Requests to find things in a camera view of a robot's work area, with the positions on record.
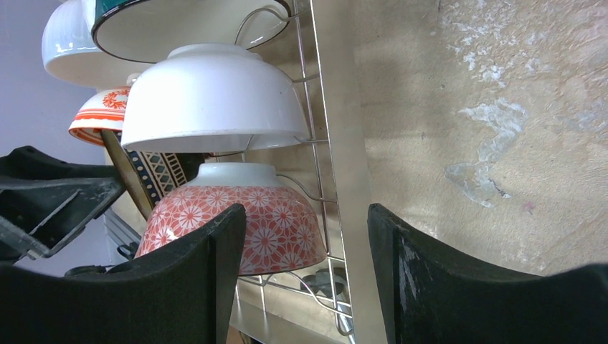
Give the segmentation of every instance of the metal frame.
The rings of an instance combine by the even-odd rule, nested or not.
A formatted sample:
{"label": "metal frame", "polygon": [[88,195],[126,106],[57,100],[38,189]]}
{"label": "metal frame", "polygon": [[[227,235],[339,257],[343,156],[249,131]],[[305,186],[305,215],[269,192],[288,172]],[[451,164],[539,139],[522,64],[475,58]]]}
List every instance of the metal frame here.
{"label": "metal frame", "polygon": [[[306,13],[308,11],[298,13],[299,1],[310,3],[310,13]],[[327,264],[330,271],[333,297],[314,295],[310,292],[306,283],[303,283],[302,279],[294,273],[288,274],[303,283],[309,291],[308,294],[293,287],[271,282],[271,276],[242,277],[241,281],[260,287],[262,309],[241,300],[237,288],[231,324],[264,343],[334,343],[334,340],[266,312],[264,288],[271,286],[311,296],[320,307],[335,313],[336,326],[342,335],[352,334],[342,328],[345,320],[352,319],[357,343],[386,343],[384,321],[376,288],[367,232],[367,209],[371,203],[371,189],[350,30],[352,23],[351,1],[293,0],[293,5],[294,15],[285,19],[285,21],[295,20],[298,31],[302,75],[300,79],[295,81],[303,82],[308,119],[310,127],[314,128],[308,82],[319,78],[315,81],[320,82],[321,86],[328,139],[318,140],[315,137],[314,130],[311,130],[312,138],[305,142],[310,144],[313,150],[318,197],[311,196],[311,193],[305,190],[303,185],[294,178],[286,175],[280,176],[295,182],[310,199],[319,201],[321,204],[321,222],[328,250]],[[308,74],[307,72],[307,61],[305,60],[300,26],[300,16],[304,14],[312,15],[313,19],[319,67],[318,75]],[[329,145],[337,200],[327,199],[323,190],[318,145],[325,144]],[[219,157],[228,155],[231,154],[215,156],[219,160]],[[327,203],[338,204],[343,253],[346,259],[332,255],[327,226]],[[336,262],[344,263],[346,266],[350,303],[336,297],[333,283],[335,279],[333,265]]]}

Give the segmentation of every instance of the metal wire rack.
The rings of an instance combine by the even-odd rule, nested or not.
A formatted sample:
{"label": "metal wire rack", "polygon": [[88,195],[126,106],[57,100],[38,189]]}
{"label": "metal wire rack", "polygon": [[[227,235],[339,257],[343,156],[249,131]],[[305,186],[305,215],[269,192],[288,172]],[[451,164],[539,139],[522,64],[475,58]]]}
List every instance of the metal wire rack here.
{"label": "metal wire rack", "polygon": [[[344,92],[342,89],[342,97],[336,97],[335,93],[333,95],[329,95],[326,92],[326,87],[335,87],[335,85],[339,83],[344,83],[344,78],[337,79],[333,75],[336,75],[336,67],[334,66],[338,60],[331,61],[331,51],[328,51],[328,48],[334,50],[334,54],[338,56],[341,54],[348,54],[348,49],[352,50],[352,47],[348,47],[348,45],[344,44],[344,41],[341,43],[336,41],[336,39],[341,39],[342,34],[348,34],[348,32],[342,32],[342,34],[333,34],[333,37],[329,36],[331,30],[333,33],[340,33],[341,30],[347,30],[347,25],[343,25],[344,23],[340,23],[339,20],[334,22],[332,26],[328,26],[331,20],[331,16],[343,16],[343,10],[349,7],[348,0],[293,0],[292,2],[292,10],[293,15],[288,18],[282,18],[279,14],[274,12],[271,9],[258,9],[253,11],[248,16],[246,16],[241,26],[237,32],[235,37],[235,44],[239,41],[239,34],[242,31],[243,26],[256,13],[261,11],[270,12],[274,14],[277,18],[280,18],[284,22],[293,21],[297,30],[297,46],[298,46],[298,55],[300,58],[300,73],[301,76],[297,79],[293,79],[293,82],[301,82],[303,85],[303,94],[305,101],[305,111],[308,114],[308,124],[311,129],[311,138],[310,140],[300,140],[302,144],[309,145],[315,165],[315,174],[316,174],[316,184],[317,190],[315,192],[310,192],[303,183],[299,182],[298,179],[293,178],[284,173],[278,173],[277,175],[286,178],[292,181],[295,185],[301,188],[302,192],[312,201],[316,201],[320,205],[320,224],[323,229],[324,239],[326,250],[328,254],[328,258],[325,263],[322,263],[323,266],[327,266],[327,272],[329,274],[329,282],[331,287],[331,296],[322,296],[317,295],[313,286],[310,286],[304,278],[295,272],[284,272],[280,275],[289,276],[295,281],[300,283],[300,289],[296,287],[291,287],[281,282],[273,282],[273,277],[279,274],[271,274],[265,276],[258,277],[240,277],[242,282],[245,282],[250,285],[260,287],[260,297],[261,297],[261,306],[263,311],[263,316],[267,317],[267,300],[265,297],[265,288],[275,287],[281,290],[287,290],[289,292],[294,292],[299,295],[306,295],[310,297],[319,307],[322,307],[324,310],[328,310],[333,313],[333,317],[335,320],[335,326],[338,332],[348,338],[350,343],[355,343],[355,330],[357,326],[359,329],[357,330],[356,335],[359,343],[382,343],[382,336],[384,335],[384,324],[381,321],[381,314],[379,310],[379,301],[377,300],[377,292],[375,286],[375,279],[373,277],[373,267],[371,267],[371,255],[366,254],[369,251],[369,243],[367,242],[367,234],[366,234],[366,207],[369,205],[369,181],[367,177],[367,165],[365,161],[365,148],[363,142],[363,134],[361,129],[361,123],[358,122],[358,118],[346,118],[344,115],[352,115],[352,113],[348,113],[347,109],[349,106],[345,106],[345,109],[342,109],[342,113],[338,114],[338,111],[333,111],[333,109],[337,109],[335,105],[340,102],[348,101],[353,104],[352,99],[348,99],[349,93]],[[317,63],[319,66],[319,73],[309,73],[308,71],[308,63],[305,54],[305,47],[303,42],[303,28],[300,20],[304,16],[312,16],[313,26],[314,26],[314,36],[315,36],[315,48],[317,54]],[[320,41],[320,34],[325,35],[324,37],[329,38],[333,41],[333,44],[327,44]],[[346,61],[350,62],[351,66],[354,66],[352,61],[352,56],[350,56],[350,60],[348,60],[349,56],[346,56]],[[332,68],[330,72],[323,73],[323,63],[329,65],[329,68]],[[323,92],[323,109],[325,110],[324,117],[326,120],[327,126],[327,134],[328,138],[318,138],[315,134],[315,116],[313,113],[313,100],[310,94],[310,85],[309,82],[319,82],[322,92]],[[247,147],[240,152],[236,153],[215,153],[212,157],[215,157],[219,162],[222,157],[227,156],[235,156],[241,155],[242,160],[245,162],[247,160]],[[343,201],[338,199],[332,199],[327,197],[325,192],[325,185],[323,182],[323,176],[321,171],[321,161],[320,161],[320,150],[328,149],[331,160],[332,160],[332,174],[333,180],[335,182],[336,193],[338,195],[344,195],[344,198],[347,199]],[[352,151],[347,155],[339,155],[342,154],[345,149],[351,149]],[[358,156],[359,162],[350,161],[352,157]],[[348,180],[353,182],[354,184],[348,185]],[[342,242],[340,243],[340,247],[343,248],[343,253],[345,257],[348,257],[348,264],[346,259],[342,259],[337,257],[337,255],[333,252],[333,247],[330,242],[330,233],[328,230],[328,205],[335,204],[338,207],[338,215],[339,215],[339,226],[341,231]],[[345,222],[350,222],[351,227],[353,228],[345,228]],[[356,269],[350,268],[349,265],[351,261],[354,261],[354,264],[358,264]],[[352,290],[353,288],[349,287],[349,283],[343,281],[340,276],[337,276],[334,268],[336,266],[344,266],[346,271],[348,272],[348,281],[350,284],[353,284],[353,280],[358,286],[358,290]],[[346,282],[344,285],[344,292],[340,293],[336,290],[336,281],[340,280],[341,282]],[[353,312],[353,305],[351,304],[352,292],[357,292],[358,297],[358,305],[361,307],[361,310],[358,314]],[[239,287],[237,285],[236,292],[237,304],[239,305],[237,308],[238,311],[242,311],[240,308],[240,294]]]}

